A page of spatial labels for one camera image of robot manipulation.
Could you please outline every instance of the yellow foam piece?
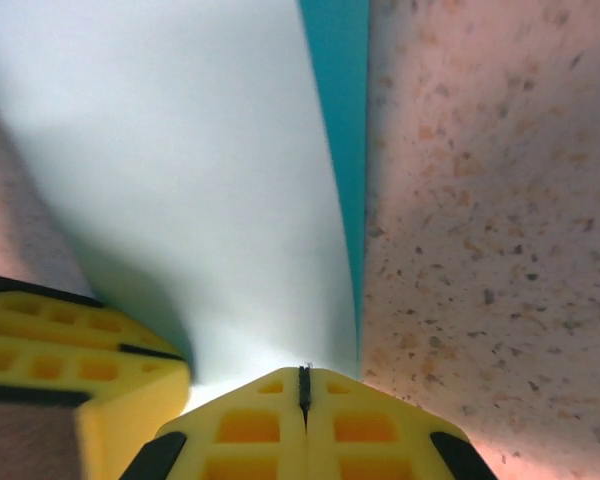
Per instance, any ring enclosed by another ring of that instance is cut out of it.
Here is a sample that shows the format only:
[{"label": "yellow foam piece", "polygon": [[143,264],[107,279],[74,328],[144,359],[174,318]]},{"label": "yellow foam piece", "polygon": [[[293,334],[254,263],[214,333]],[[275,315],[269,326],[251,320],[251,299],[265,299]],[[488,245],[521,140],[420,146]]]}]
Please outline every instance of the yellow foam piece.
[{"label": "yellow foam piece", "polygon": [[90,396],[75,411],[87,480],[117,480],[188,397],[184,361],[124,353],[120,344],[179,355],[119,312],[0,293],[0,386]]},{"label": "yellow foam piece", "polygon": [[429,435],[468,441],[459,428],[348,377],[312,369],[305,429],[298,373],[277,370],[161,428],[156,438],[187,437],[166,479],[454,480]]}]

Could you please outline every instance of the speckled countertop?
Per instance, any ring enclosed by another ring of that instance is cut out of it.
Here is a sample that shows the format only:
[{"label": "speckled countertop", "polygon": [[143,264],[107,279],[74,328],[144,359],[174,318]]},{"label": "speckled countertop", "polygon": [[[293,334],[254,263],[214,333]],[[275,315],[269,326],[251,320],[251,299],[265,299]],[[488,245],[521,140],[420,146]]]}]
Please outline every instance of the speckled countertop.
[{"label": "speckled countertop", "polygon": [[[600,480],[600,0],[372,6],[365,380]],[[1,137],[0,274],[88,292]]]}]

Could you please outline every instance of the black rubber edge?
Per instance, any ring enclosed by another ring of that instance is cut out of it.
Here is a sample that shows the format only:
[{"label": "black rubber edge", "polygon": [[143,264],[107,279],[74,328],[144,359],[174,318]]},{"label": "black rubber edge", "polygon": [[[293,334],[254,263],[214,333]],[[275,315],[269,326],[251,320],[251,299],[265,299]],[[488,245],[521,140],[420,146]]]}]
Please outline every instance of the black rubber edge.
[{"label": "black rubber edge", "polygon": [[90,399],[87,392],[0,385],[0,403],[78,408]]},{"label": "black rubber edge", "polygon": [[469,442],[445,432],[430,437],[455,480],[498,480]]},{"label": "black rubber edge", "polygon": [[129,345],[128,343],[120,343],[118,345],[118,351],[122,353],[131,353],[134,355],[144,355],[145,357],[154,358],[167,358],[169,360],[180,360],[184,362],[184,358],[175,353],[161,352],[159,350],[152,350],[150,348],[137,347],[136,345]]},{"label": "black rubber edge", "polygon": [[145,443],[120,480],[167,480],[187,441],[182,432],[169,432]]},{"label": "black rubber edge", "polygon": [[307,428],[309,409],[311,408],[311,367],[300,367],[298,371],[298,405],[302,409],[304,428]]},{"label": "black rubber edge", "polygon": [[54,288],[43,287],[42,285],[35,285],[33,283],[21,282],[20,280],[14,280],[12,278],[0,277],[0,293],[5,292],[31,293],[33,295],[40,295],[42,297],[53,298],[55,300],[62,300],[63,302],[75,303],[76,305],[83,305],[85,307],[104,307],[104,304],[95,298],[85,297],[83,295],[69,293],[62,290],[56,290]]}]

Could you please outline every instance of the white paper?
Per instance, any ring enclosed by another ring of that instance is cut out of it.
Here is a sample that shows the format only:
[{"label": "white paper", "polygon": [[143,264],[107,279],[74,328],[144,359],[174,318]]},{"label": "white paper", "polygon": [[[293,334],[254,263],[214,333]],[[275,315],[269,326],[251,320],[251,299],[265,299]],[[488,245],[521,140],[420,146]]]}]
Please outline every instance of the white paper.
[{"label": "white paper", "polygon": [[356,375],[295,1],[0,1],[0,118],[94,289],[193,349],[194,403],[280,366]]}]

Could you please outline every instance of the speckled surface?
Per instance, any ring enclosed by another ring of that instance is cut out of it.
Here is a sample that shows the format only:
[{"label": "speckled surface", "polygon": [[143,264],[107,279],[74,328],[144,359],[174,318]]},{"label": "speckled surface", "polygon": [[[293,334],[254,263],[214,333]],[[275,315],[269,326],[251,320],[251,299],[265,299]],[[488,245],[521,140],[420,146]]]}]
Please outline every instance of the speckled surface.
[{"label": "speckled surface", "polygon": [[[372,6],[365,380],[600,480],[600,0]],[[88,292],[1,137],[0,274]]]}]

